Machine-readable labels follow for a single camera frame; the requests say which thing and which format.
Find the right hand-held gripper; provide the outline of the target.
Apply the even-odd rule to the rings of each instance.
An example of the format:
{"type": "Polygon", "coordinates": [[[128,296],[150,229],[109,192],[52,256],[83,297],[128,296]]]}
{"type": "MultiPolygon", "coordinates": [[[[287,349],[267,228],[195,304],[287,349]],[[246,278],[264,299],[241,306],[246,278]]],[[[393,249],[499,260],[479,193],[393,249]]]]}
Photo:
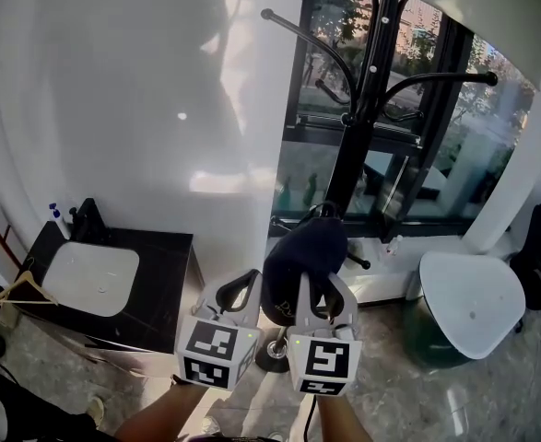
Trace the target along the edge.
{"type": "Polygon", "coordinates": [[[288,331],[288,364],[294,390],[341,397],[356,380],[362,342],[356,336],[358,301],[335,273],[325,286],[328,321],[317,327],[312,310],[310,279],[300,276],[296,326],[288,331]]]}

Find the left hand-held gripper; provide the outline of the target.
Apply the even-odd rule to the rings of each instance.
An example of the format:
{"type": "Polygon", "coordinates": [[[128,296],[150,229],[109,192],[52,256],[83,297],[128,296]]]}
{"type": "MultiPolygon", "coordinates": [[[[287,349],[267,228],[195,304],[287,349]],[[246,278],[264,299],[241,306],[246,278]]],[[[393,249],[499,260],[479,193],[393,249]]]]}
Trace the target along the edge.
{"type": "Polygon", "coordinates": [[[203,387],[234,390],[254,360],[262,274],[256,269],[205,285],[198,312],[183,319],[175,354],[180,378],[203,387]]]}

